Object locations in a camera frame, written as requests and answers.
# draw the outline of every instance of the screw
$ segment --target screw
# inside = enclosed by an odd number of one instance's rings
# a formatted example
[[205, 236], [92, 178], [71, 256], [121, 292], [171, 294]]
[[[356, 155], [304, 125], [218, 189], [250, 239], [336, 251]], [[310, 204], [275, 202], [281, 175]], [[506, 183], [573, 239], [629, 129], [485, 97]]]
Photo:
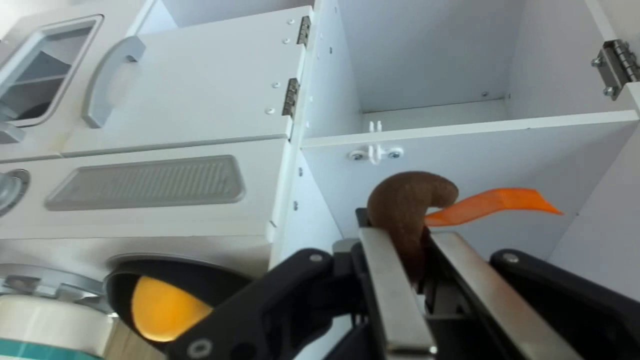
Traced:
[[404, 155], [404, 148], [390, 148], [388, 152], [386, 152], [386, 155], [388, 157], [401, 157]]
[[501, 258], [508, 264], [518, 264], [519, 261], [519, 258], [516, 254], [512, 254], [512, 251], [501, 254]]
[[321, 258], [321, 254], [311, 254], [311, 256], [307, 256], [307, 260], [310, 261], [321, 261], [323, 258]]
[[603, 95], [613, 95], [613, 94], [616, 94], [616, 88], [613, 88], [613, 85], [605, 85], [602, 94], [603, 94]]
[[363, 149], [352, 149], [352, 152], [348, 153], [348, 157], [360, 162], [360, 159], [366, 157], [366, 153], [363, 153]]
[[213, 349], [213, 342], [205, 339], [205, 337], [200, 337], [200, 339], [194, 339], [190, 346], [188, 346], [188, 355], [190, 358], [205, 358], [210, 355]]

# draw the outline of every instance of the cabinet hinge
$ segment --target cabinet hinge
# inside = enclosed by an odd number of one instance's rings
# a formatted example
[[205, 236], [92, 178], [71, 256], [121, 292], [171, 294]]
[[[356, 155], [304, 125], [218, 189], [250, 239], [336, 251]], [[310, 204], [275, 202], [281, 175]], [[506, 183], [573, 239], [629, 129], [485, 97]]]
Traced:
[[304, 16], [304, 18], [300, 19], [298, 43], [307, 45], [310, 34], [311, 34], [311, 18], [310, 18], [310, 16]]
[[635, 54], [622, 40], [602, 43], [599, 54], [591, 60], [603, 79], [603, 94], [616, 99], [628, 81], [638, 81], [640, 66]]
[[300, 94], [300, 81], [298, 78], [290, 78], [285, 85], [281, 115], [295, 118], [298, 94]]

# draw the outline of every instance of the white panel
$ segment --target white panel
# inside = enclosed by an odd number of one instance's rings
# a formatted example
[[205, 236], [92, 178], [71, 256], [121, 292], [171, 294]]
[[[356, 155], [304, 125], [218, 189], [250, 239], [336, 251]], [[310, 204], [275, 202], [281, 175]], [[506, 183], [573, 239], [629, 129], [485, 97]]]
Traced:
[[341, 239], [304, 153], [298, 153], [293, 175], [290, 204], [283, 204], [288, 213], [285, 227], [281, 239], [273, 244], [271, 266], [301, 248], [332, 251], [332, 244]]
[[144, 18], [140, 34], [154, 34], [154, 31], [175, 30], [175, 27], [178, 23], [174, 16], [165, 9], [161, 0], [156, 0], [154, 8]]
[[561, 268], [640, 299], [640, 129], [635, 129], [551, 256]]
[[[4, 239], [14, 238], [146, 238], [146, 236], [238, 236], [243, 242], [263, 244], [278, 226], [273, 204], [279, 167], [285, 157], [285, 140], [243, 141], [226, 145], [200, 145], [158, 152], [132, 152], [110, 155], [60, 157], [41, 162], [16, 162], [0, 171], [24, 167], [30, 188], [22, 202], [0, 218]], [[154, 159], [201, 157], [231, 153], [238, 162], [243, 196], [231, 204], [119, 208], [49, 211], [44, 199], [80, 165], [138, 163]]]
[[[285, 213], [283, 236], [271, 248], [269, 266], [275, 266], [301, 248], [332, 251], [332, 244], [341, 238], [304, 153], [298, 153], [291, 198], [290, 204], [285, 204]], [[334, 320], [332, 329], [305, 346], [295, 360], [323, 358], [348, 327], [348, 318]]]
[[0, 298], [2, 339], [102, 355], [110, 329], [112, 318], [85, 306], [16, 294]]
[[371, 112], [366, 114], [366, 121], [382, 121], [384, 129], [404, 129], [404, 128], [428, 128], [428, 125], [449, 125], [449, 124], [474, 124], [506, 118], [506, 104], [501, 99], [493, 101], [470, 101], [454, 105], [432, 105], [432, 108], [409, 108], [395, 112]]
[[310, 8], [141, 36], [140, 62], [124, 63], [127, 88], [112, 97], [104, 128], [78, 125], [64, 152], [116, 152], [290, 131], [285, 85], [301, 71], [295, 43]]
[[313, 0], [163, 0], [180, 26], [310, 5]]
[[81, 121], [81, 105], [88, 94], [88, 81], [104, 58], [104, 54], [124, 36], [135, 34], [154, 0], [113, 0], [85, 2], [81, 5], [57, 8], [45, 13], [22, 18], [7, 34], [6, 43], [17, 50], [19, 43], [41, 26], [64, 23], [85, 16], [104, 16], [96, 38], [90, 41], [64, 97], [54, 108], [51, 115], [39, 124], [25, 128], [25, 138], [19, 144], [0, 144], [0, 162], [25, 157], [51, 157], [62, 149], [70, 129]]
[[619, 108], [590, 66], [603, 36], [586, 0], [525, 0], [510, 68], [510, 118]]
[[501, 97], [522, 0], [344, 0], [366, 112]]
[[85, 0], [0, 0], [0, 38], [24, 16], [81, 2]]
[[313, 5], [311, 79], [305, 95], [305, 135], [348, 133], [360, 129], [360, 101], [356, 94], [350, 50], [337, 0]]
[[634, 0], [597, 0], [618, 38], [629, 41], [640, 52], [640, 2]]
[[[448, 125], [459, 128], [457, 133], [437, 133], [434, 128], [422, 129], [423, 135], [415, 129], [352, 135], [352, 141], [341, 135], [334, 141], [318, 140], [304, 153], [341, 236], [356, 236], [353, 209], [366, 205], [371, 188], [404, 169], [441, 174], [459, 186], [459, 198], [500, 186], [533, 186], [558, 204], [563, 215], [500, 213], [457, 230], [483, 256], [514, 246], [546, 258], [635, 125], [619, 115], [638, 118], [634, 112], [616, 112], [583, 115], [581, 125], [573, 115], [498, 121], [496, 129], [466, 133], [462, 129], [474, 125]], [[384, 159], [380, 165], [348, 159], [346, 153], [362, 144], [401, 145], [405, 155]]]

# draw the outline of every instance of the oven handle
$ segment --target oven handle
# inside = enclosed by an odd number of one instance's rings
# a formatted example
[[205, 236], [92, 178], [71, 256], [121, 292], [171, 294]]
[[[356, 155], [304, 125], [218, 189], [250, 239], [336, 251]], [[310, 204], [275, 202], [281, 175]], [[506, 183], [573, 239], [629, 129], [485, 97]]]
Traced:
[[108, 83], [121, 62], [138, 62], [146, 45], [138, 36], [119, 40], [97, 63], [84, 101], [84, 121], [90, 128], [102, 128], [112, 114], [112, 105], [105, 101]]

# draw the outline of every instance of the cabinet door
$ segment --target cabinet door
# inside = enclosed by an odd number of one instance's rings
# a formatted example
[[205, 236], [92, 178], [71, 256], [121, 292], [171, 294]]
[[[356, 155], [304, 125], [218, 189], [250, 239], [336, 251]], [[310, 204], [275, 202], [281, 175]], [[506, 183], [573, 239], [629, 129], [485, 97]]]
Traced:
[[121, 62], [112, 76], [97, 73], [105, 81], [96, 81], [92, 95], [105, 94], [93, 97], [105, 108], [104, 124], [78, 125], [64, 152], [290, 135], [283, 101], [304, 68], [305, 45], [298, 43], [304, 16], [310, 8], [141, 36], [138, 62]]
[[22, 140], [0, 140], [0, 159], [57, 155], [80, 121], [85, 85], [99, 58], [135, 34], [154, 0], [90, 2], [19, 19], [4, 38], [0, 121]]

